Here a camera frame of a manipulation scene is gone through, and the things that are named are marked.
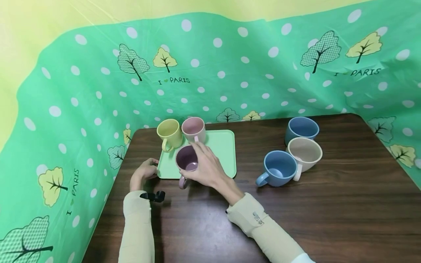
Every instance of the plastic tray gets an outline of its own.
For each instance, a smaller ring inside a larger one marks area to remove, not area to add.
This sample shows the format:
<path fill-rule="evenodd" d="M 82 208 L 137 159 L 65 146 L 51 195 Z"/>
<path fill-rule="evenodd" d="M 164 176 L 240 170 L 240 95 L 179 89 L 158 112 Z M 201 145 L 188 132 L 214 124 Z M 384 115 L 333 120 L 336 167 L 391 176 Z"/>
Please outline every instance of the plastic tray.
<path fill-rule="evenodd" d="M 189 143 L 186 138 L 183 138 L 183 140 L 183 146 Z M 237 173 L 234 133 L 230 130 L 207 130 L 205 145 L 211 148 L 219 158 L 226 175 L 233 178 Z M 175 162 L 176 153 L 179 149 L 177 148 L 170 153 L 161 153 L 158 164 L 159 178 L 180 179 L 181 175 Z"/>

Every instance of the yellow mug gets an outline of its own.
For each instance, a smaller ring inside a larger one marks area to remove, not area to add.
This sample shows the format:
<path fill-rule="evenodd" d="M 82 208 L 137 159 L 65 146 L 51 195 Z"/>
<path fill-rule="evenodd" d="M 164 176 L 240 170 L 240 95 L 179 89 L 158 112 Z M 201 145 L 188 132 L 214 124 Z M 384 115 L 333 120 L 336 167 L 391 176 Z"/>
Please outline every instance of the yellow mug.
<path fill-rule="evenodd" d="M 157 127 L 157 134 L 162 139 L 162 151 L 170 152 L 183 144 L 180 124 L 175 119 L 167 119 Z"/>

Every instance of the dark brown table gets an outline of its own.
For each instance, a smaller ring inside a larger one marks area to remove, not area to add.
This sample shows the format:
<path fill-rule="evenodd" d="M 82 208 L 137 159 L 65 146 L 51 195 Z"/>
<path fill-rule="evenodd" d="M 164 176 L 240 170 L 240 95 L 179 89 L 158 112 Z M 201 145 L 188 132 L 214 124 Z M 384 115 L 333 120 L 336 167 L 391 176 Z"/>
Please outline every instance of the dark brown table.
<path fill-rule="evenodd" d="M 299 182 L 257 188 L 269 151 L 285 150 L 289 119 L 206 125 L 235 133 L 235 181 L 251 193 L 318 263 L 421 262 L 421 193 L 369 127 L 356 115 L 313 118 L 322 160 Z M 117 262 L 124 228 L 123 199 L 134 170 L 148 157 L 159 158 L 155 129 L 135 132 L 95 229 L 84 262 Z M 156 263 L 268 262 L 225 214 L 227 203 L 214 190 L 175 180 L 148 187 L 166 192 L 153 204 Z"/>

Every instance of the blue mug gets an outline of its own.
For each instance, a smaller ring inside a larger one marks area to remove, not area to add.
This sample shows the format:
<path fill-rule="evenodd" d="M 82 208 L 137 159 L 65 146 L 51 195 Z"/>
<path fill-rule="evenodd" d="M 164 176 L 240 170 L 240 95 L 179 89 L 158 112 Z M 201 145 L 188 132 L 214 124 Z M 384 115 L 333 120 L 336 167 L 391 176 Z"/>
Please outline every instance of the blue mug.
<path fill-rule="evenodd" d="M 297 173 L 297 161 L 285 151 L 271 151 L 264 158 L 265 173 L 256 179 L 257 186 L 283 186 Z"/>
<path fill-rule="evenodd" d="M 288 145 L 289 141 L 297 137 L 304 137 L 314 140 L 317 134 L 319 134 L 319 125 L 307 117 L 295 117 L 290 119 L 288 122 L 287 132 L 285 134 L 285 145 Z"/>

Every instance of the beige sleeve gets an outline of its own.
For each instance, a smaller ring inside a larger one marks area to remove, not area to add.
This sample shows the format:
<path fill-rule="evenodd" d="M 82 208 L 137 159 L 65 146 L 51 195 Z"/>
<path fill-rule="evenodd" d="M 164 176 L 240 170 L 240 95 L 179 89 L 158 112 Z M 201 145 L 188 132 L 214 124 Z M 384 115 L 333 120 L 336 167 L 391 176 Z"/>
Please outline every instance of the beige sleeve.
<path fill-rule="evenodd" d="M 249 193 L 227 209 L 228 219 L 253 238 L 272 263 L 313 263 L 304 250 Z"/>
<path fill-rule="evenodd" d="M 145 191 L 128 193 L 123 201 L 125 225 L 118 263 L 154 263 L 155 245 L 151 226 L 151 205 L 140 198 Z"/>

